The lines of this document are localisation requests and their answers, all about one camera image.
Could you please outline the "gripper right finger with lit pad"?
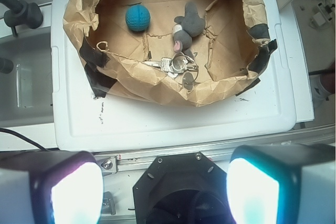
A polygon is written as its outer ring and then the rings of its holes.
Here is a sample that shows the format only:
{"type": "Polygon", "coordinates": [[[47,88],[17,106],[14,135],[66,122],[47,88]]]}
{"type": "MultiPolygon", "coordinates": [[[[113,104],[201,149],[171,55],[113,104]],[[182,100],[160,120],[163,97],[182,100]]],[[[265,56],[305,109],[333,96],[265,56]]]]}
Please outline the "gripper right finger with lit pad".
{"type": "Polygon", "coordinates": [[[226,191],[237,223],[335,223],[335,147],[239,146],[226,191]]]}

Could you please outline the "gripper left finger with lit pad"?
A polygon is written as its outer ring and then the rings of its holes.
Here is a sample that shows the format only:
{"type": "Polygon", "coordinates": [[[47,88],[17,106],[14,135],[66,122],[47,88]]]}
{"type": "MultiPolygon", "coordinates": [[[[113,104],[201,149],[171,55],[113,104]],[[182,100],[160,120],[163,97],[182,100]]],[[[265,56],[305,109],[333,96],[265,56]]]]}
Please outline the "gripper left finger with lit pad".
{"type": "Polygon", "coordinates": [[[86,151],[1,153],[1,223],[97,223],[103,176],[86,151]]]}

